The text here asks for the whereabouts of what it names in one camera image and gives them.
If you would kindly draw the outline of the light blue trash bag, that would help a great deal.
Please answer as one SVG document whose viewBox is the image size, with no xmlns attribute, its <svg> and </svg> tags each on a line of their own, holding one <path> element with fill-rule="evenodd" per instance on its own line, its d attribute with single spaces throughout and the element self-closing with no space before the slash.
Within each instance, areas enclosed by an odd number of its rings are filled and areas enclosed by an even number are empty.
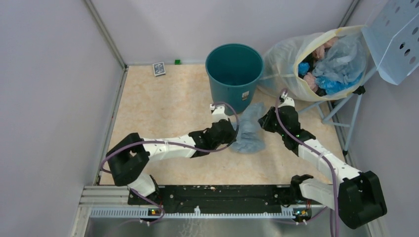
<svg viewBox="0 0 419 237">
<path fill-rule="evenodd" d="M 265 149 L 263 130 L 258 120 L 264 116 L 263 102 L 250 104 L 239 116 L 239 131 L 231 150 L 241 154 L 254 154 Z"/>
</svg>

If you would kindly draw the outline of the teal plastic trash bin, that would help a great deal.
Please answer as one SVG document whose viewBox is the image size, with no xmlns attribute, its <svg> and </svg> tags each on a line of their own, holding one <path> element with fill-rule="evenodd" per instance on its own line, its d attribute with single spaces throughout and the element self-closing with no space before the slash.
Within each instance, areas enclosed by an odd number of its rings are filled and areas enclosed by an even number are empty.
<svg viewBox="0 0 419 237">
<path fill-rule="evenodd" d="M 253 99 L 264 61 L 252 47 L 230 43 L 209 53 L 205 69 L 213 102 L 226 102 L 239 114 Z"/>
</svg>

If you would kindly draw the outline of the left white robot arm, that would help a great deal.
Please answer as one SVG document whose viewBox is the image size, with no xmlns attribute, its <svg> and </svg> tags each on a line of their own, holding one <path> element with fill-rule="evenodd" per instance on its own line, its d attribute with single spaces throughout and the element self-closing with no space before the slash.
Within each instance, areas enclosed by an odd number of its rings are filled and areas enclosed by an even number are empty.
<svg viewBox="0 0 419 237">
<path fill-rule="evenodd" d="M 149 162 L 170 158 L 197 158 L 230 146 L 237 137 L 237 126 L 228 119 L 212 123 L 204 130 L 167 139 L 141 138 L 131 133 L 114 146 L 105 157 L 115 186 L 127 186 L 137 193 L 146 204 L 158 199 L 158 188 L 154 178 L 144 173 Z"/>
</svg>

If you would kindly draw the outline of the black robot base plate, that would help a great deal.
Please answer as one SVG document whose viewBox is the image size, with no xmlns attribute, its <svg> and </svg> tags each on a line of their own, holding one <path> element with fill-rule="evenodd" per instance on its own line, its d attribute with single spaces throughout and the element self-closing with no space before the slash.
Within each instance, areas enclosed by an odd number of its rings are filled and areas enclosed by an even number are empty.
<svg viewBox="0 0 419 237">
<path fill-rule="evenodd" d="M 167 214 L 191 213 L 196 207 L 203 214 L 280 213 L 301 204 L 288 185 L 166 185 L 147 197 Z"/>
</svg>

